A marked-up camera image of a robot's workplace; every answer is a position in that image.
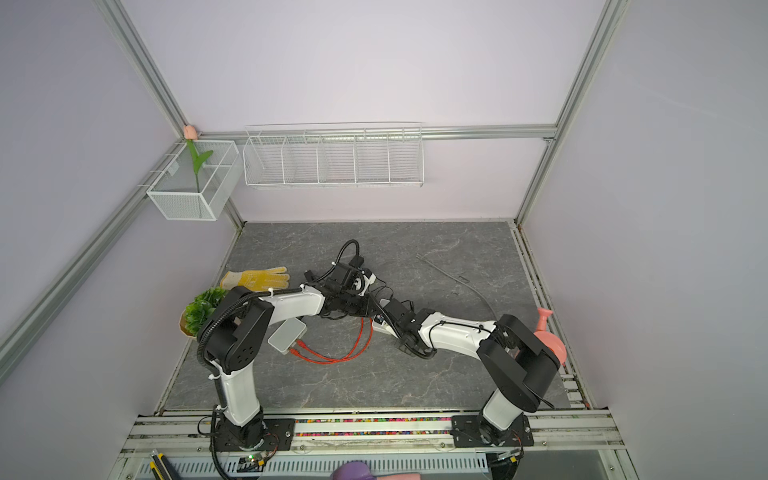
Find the yellow work glove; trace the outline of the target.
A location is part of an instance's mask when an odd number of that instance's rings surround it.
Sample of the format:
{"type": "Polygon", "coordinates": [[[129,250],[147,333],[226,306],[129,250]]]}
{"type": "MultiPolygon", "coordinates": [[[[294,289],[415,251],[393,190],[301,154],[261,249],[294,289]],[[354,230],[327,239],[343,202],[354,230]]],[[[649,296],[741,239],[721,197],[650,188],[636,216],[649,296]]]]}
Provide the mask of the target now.
{"type": "Polygon", "coordinates": [[[286,267],[280,266],[266,270],[229,271],[220,280],[219,287],[231,290],[242,286],[254,292],[263,292],[286,289],[289,284],[290,274],[286,267]]]}

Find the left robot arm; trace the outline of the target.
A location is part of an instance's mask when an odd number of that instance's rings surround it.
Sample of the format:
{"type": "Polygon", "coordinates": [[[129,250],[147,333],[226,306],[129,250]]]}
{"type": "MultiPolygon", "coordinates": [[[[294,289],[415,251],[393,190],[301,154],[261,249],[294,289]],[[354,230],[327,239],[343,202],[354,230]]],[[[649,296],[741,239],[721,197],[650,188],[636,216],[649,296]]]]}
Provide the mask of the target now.
{"type": "Polygon", "coordinates": [[[286,334],[279,344],[291,351],[302,334],[296,329],[303,317],[340,314],[366,320],[371,317],[369,286],[375,275],[363,268],[359,242],[346,241],[331,267],[317,276],[305,274],[297,288],[253,291],[245,286],[228,290],[197,334],[198,362],[214,382],[219,408],[214,414],[213,436],[234,449],[256,450],[271,432],[258,399],[254,362],[275,325],[275,334],[286,334]]]}

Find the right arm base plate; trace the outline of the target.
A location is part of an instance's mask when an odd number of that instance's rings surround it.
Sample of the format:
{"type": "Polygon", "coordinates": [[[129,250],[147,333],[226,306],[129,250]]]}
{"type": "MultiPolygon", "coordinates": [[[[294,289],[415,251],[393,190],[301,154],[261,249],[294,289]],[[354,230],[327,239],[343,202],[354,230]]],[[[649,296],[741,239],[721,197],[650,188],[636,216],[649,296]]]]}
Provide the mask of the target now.
{"type": "Polygon", "coordinates": [[[494,427],[481,414],[454,415],[451,417],[451,435],[458,448],[480,447],[531,447],[534,439],[526,415],[518,415],[504,429],[494,427]]]}

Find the purple object at bottom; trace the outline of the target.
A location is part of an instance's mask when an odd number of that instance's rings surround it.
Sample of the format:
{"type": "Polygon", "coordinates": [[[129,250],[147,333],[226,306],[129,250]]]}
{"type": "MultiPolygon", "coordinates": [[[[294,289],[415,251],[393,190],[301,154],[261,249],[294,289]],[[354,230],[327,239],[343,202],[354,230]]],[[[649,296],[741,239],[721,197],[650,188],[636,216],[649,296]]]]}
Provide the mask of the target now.
{"type": "Polygon", "coordinates": [[[371,468],[362,461],[347,462],[336,468],[332,480],[376,480],[371,468]]]}

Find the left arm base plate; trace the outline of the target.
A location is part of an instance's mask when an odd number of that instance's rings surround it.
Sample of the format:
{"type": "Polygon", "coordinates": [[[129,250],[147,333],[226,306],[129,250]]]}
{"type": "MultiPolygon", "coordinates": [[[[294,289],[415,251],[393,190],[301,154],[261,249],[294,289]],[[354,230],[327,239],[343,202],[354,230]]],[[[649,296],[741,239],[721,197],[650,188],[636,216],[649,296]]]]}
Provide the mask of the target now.
{"type": "Polygon", "coordinates": [[[293,418],[256,419],[244,427],[226,418],[212,427],[217,452],[287,451],[291,448],[296,422],[293,418]]]}

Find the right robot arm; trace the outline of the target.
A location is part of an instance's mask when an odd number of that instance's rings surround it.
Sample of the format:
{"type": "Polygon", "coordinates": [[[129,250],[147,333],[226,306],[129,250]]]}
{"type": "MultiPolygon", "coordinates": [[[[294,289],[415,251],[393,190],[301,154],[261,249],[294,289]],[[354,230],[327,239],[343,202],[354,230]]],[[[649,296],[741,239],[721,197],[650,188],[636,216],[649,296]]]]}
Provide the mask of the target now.
{"type": "Polygon", "coordinates": [[[509,314],[495,321],[446,316],[431,309],[417,312],[396,300],[374,308],[374,327],[398,339],[404,351],[422,359],[447,350],[477,359],[495,390],[474,417],[453,418],[454,443],[466,447],[530,444],[527,413],[543,404],[552,381],[567,360],[564,342],[547,330],[552,312],[540,308],[535,329],[509,314]]]}

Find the white mesh corner basket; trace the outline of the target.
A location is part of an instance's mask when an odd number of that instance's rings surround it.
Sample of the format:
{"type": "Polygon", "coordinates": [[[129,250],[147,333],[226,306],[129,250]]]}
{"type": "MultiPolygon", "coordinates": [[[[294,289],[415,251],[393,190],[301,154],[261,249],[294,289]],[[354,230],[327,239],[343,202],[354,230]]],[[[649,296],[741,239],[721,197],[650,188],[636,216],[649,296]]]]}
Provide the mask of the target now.
{"type": "Polygon", "coordinates": [[[243,175],[233,141],[192,140],[150,184],[150,200],[168,220],[215,221],[243,175]]]}

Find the artificial pink tulip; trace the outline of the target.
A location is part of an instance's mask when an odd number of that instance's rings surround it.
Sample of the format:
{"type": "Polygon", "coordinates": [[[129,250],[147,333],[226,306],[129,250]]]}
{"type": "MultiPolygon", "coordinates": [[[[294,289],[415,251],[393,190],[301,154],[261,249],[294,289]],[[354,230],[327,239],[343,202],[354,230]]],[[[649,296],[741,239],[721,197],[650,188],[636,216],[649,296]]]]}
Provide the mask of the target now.
{"type": "Polygon", "coordinates": [[[183,128],[184,139],[187,150],[189,151],[190,158],[192,160],[193,174],[195,178],[196,190],[201,192],[199,172],[205,162],[213,155],[212,150],[200,152],[197,149],[196,141],[198,140],[198,132],[192,125],[185,125],[183,128]]]}

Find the potted green plant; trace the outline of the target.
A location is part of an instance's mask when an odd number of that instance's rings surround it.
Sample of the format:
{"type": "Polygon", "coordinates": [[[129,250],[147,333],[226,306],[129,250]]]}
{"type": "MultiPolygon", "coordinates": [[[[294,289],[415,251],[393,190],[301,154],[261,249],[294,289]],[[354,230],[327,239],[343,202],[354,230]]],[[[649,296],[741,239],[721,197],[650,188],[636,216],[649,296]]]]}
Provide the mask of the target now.
{"type": "Polygon", "coordinates": [[[200,328],[205,325],[223,298],[229,293],[225,288],[214,287],[197,295],[188,304],[179,321],[179,327],[188,337],[196,337],[200,328]]]}

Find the pink watering can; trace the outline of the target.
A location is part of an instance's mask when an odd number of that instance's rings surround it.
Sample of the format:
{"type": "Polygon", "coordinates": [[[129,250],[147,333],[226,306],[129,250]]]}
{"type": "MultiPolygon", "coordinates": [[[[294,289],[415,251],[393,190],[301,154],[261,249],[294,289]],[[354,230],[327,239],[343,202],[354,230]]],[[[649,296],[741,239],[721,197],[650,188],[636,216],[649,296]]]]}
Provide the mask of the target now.
{"type": "Polygon", "coordinates": [[[563,366],[567,360],[567,349],[564,342],[554,333],[547,330],[548,319],[553,311],[545,308],[538,308],[538,322],[534,331],[535,336],[557,357],[558,362],[563,366]]]}

